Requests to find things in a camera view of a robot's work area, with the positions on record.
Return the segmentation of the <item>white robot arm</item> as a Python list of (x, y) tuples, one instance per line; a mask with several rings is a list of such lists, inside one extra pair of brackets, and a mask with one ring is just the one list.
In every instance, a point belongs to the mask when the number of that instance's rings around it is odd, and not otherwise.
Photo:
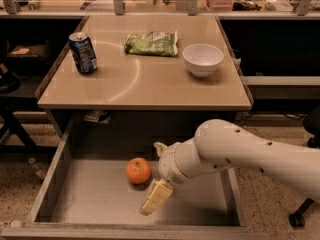
[(174, 189), (194, 178), (249, 168), (320, 202), (320, 150), (263, 139), (220, 119), (202, 123), (194, 137), (167, 146), (156, 142), (160, 178), (151, 182), (140, 213), (158, 209)]

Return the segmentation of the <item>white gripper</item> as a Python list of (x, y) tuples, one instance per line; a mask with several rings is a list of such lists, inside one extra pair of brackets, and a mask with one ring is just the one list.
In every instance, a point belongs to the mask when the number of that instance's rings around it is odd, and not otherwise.
[(185, 184), (187, 180), (176, 163), (176, 151), (180, 143), (167, 146), (161, 142), (155, 142), (153, 146), (159, 157), (158, 171), (162, 179), (153, 179), (149, 185), (139, 209), (139, 212), (145, 216), (152, 214), (172, 195), (173, 186)]

